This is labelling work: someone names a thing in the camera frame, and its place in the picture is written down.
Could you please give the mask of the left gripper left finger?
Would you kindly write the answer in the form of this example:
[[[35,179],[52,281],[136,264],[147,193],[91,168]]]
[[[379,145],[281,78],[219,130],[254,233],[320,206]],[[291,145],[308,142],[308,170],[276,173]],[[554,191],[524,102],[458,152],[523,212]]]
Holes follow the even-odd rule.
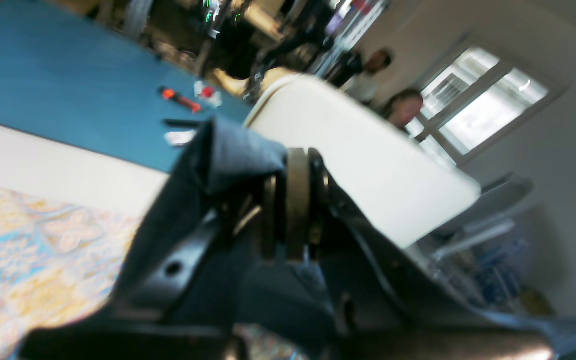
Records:
[[[100,310],[70,325],[35,328],[21,360],[247,360],[234,333],[240,288],[262,255],[274,258],[277,176],[219,197],[173,248]]]

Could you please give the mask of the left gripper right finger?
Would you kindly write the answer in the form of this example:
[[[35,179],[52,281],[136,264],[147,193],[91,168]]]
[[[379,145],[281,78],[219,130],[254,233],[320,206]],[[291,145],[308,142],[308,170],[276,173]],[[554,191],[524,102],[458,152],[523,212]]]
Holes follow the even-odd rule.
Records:
[[[576,360],[576,318],[468,304],[377,230],[314,150],[286,155],[286,257],[323,272],[330,360]]]

